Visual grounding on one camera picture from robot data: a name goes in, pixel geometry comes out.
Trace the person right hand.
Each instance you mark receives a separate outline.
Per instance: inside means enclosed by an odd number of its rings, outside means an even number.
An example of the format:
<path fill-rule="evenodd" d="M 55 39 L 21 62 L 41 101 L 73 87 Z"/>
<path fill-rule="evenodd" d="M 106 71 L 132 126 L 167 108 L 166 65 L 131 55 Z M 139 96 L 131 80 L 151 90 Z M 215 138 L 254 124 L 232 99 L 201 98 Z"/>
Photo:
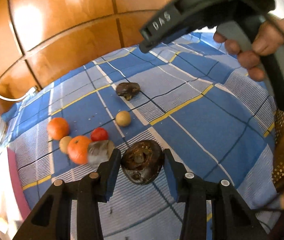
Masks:
<path fill-rule="evenodd" d="M 280 19 L 276 16 L 271 18 L 284 31 L 284 18 Z M 247 70 L 250 78 L 258 82 L 265 78 L 264 71 L 258 68 L 260 57 L 273 54 L 284 44 L 284 36 L 268 21 L 260 26 L 252 44 L 252 50 L 243 51 L 235 40 L 229 40 L 218 32 L 214 34 L 214 40 L 217 43 L 224 43 L 226 51 L 236 55 L 239 64 Z"/>

